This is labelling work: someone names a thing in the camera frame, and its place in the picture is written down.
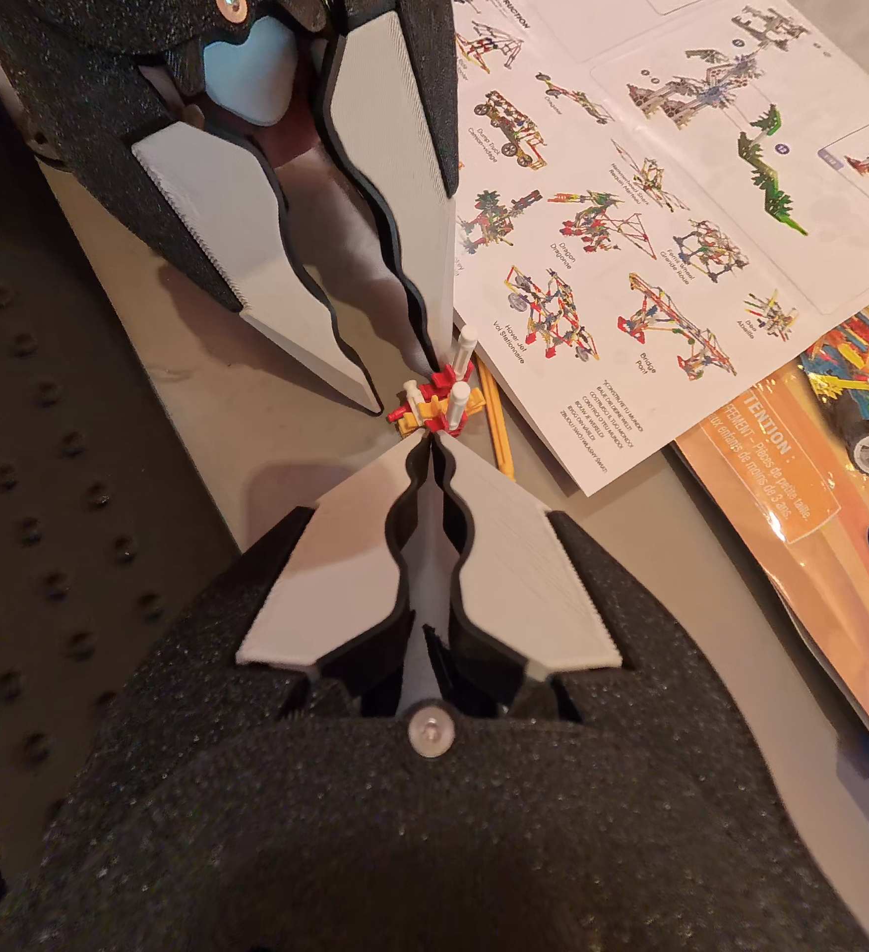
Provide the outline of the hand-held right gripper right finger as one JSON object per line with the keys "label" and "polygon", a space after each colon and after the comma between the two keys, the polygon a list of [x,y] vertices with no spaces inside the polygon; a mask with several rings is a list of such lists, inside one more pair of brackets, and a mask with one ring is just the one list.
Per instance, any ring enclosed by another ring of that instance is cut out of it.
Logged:
{"label": "hand-held right gripper right finger", "polygon": [[452,660],[472,683],[538,683],[619,668],[622,656],[553,511],[455,438],[433,437],[452,571]]}

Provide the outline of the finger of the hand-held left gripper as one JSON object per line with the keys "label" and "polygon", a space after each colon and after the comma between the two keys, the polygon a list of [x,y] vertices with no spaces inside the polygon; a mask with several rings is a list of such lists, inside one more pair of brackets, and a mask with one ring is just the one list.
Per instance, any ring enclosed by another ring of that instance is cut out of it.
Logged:
{"label": "finger of the hand-held left gripper", "polygon": [[380,415],[369,372],[339,336],[332,304],[292,248],[285,197],[261,153],[183,122],[138,140],[131,152],[238,298],[242,319]]}
{"label": "finger of the hand-held left gripper", "polygon": [[366,201],[404,289],[415,366],[452,343],[457,101],[447,8],[336,8],[323,139]]}

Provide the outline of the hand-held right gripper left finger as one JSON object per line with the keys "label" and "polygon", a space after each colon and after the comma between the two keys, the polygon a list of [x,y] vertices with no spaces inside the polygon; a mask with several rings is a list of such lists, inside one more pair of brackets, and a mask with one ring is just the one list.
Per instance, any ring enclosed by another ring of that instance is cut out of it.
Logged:
{"label": "hand-held right gripper left finger", "polygon": [[403,555],[418,526],[430,436],[417,432],[315,503],[240,645],[238,664],[337,667],[384,636],[411,631]]}

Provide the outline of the yellow toy rod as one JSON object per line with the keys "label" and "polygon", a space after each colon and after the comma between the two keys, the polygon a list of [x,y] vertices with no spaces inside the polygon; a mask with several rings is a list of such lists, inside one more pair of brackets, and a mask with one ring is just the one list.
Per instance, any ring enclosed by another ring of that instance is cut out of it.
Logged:
{"label": "yellow toy rod", "polygon": [[485,414],[488,420],[493,452],[498,470],[513,482],[515,481],[512,449],[508,427],[503,413],[500,390],[497,381],[479,354],[475,354],[475,365],[481,392],[485,400]]}

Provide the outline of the red yellow connector assembly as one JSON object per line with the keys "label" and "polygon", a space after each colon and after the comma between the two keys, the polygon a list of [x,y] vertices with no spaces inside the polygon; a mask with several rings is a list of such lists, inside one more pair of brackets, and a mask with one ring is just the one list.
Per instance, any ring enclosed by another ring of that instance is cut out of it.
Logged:
{"label": "red yellow connector assembly", "polygon": [[439,398],[437,395],[428,401],[416,401],[415,404],[406,402],[399,408],[401,416],[394,421],[401,439],[408,438],[422,428],[432,432],[446,430],[448,404],[447,397]]}

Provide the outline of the orange printed toy box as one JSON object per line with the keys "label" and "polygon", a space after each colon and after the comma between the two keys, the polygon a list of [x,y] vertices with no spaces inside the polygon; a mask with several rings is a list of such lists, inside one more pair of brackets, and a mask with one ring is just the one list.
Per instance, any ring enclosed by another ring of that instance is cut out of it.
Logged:
{"label": "orange printed toy box", "polygon": [[869,728],[869,305],[677,448]]}

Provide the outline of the white printed instruction booklet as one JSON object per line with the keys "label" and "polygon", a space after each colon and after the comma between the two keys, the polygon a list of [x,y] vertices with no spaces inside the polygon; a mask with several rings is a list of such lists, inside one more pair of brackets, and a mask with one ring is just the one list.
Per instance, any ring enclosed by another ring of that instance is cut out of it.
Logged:
{"label": "white printed instruction booklet", "polygon": [[869,2],[455,2],[454,300],[592,495],[869,303]]}

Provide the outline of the black dotted mat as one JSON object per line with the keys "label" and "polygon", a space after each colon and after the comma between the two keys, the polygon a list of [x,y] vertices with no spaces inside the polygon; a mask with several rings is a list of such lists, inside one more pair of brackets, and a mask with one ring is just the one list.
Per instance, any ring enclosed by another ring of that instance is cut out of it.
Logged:
{"label": "black dotted mat", "polygon": [[37,863],[98,726],[237,554],[0,107],[0,874]]}

